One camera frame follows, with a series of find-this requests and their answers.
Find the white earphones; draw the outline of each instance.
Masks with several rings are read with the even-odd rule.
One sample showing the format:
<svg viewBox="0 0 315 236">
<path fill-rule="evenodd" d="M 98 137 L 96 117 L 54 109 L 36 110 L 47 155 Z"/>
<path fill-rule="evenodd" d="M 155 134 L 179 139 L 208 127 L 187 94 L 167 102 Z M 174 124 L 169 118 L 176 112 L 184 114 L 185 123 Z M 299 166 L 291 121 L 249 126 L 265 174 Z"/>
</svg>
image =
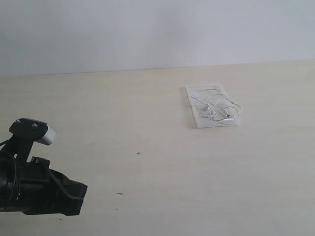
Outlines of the white earphones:
<svg viewBox="0 0 315 236">
<path fill-rule="evenodd" d="M 196 97 L 196 92 L 203 92 L 203 91 L 217 91 L 218 93 L 210 95 L 208 97 L 198 99 Z M 203 118 L 209 118 L 215 122 L 218 122 L 220 124 L 226 124 L 226 125 L 232 125 L 236 124 L 239 120 L 239 114 L 242 110 L 242 108 L 231 101 L 227 96 L 222 94 L 220 90 L 215 88 L 209 88 L 204 90 L 198 90 L 195 92 L 191 92 L 190 96 L 193 98 L 193 105 L 195 108 L 200 112 L 199 116 Z M 219 106 L 218 103 L 221 101 L 221 99 L 224 99 L 223 103 L 231 104 L 230 106 Z"/>
</svg>

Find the clear plastic packaging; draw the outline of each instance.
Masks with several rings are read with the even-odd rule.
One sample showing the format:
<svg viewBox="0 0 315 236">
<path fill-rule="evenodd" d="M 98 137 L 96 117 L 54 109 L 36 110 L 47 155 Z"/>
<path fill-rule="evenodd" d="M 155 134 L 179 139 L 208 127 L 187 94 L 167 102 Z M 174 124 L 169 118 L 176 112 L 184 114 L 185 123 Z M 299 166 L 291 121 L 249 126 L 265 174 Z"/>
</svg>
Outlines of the clear plastic packaging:
<svg viewBox="0 0 315 236">
<path fill-rule="evenodd" d="M 238 125 L 241 107 L 231 101 L 220 83 L 186 85 L 197 128 Z"/>
</svg>

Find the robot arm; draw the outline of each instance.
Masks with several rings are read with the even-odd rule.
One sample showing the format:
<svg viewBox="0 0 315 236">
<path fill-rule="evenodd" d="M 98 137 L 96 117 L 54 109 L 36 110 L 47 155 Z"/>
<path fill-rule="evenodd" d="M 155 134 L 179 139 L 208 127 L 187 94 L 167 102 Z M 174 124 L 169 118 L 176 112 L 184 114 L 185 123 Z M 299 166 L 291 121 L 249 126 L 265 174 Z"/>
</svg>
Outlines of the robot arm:
<svg viewBox="0 0 315 236">
<path fill-rule="evenodd" d="M 33 143 L 50 145 L 55 130 L 44 122 L 21 118 L 10 132 L 13 136 L 0 150 L 0 212 L 79 215 L 88 187 L 49 169 L 49 160 L 32 157 L 27 162 Z"/>
</svg>

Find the beige tabletop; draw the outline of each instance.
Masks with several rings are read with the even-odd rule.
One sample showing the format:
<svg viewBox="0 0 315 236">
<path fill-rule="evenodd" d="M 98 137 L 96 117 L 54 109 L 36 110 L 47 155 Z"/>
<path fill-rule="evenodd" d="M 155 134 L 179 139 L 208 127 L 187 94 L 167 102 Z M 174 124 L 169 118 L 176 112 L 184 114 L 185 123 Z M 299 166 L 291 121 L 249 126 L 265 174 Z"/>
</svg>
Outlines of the beige tabletop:
<svg viewBox="0 0 315 236">
<path fill-rule="evenodd" d="M 212 82 L 239 126 L 195 128 L 184 87 Z M 314 236 L 314 101 L 315 60 L 1 78 L 0 140 L 48 122 L 32 155 L 89 188 L 80 216 L 0 213 L 0 234 Z"/>
</svg>

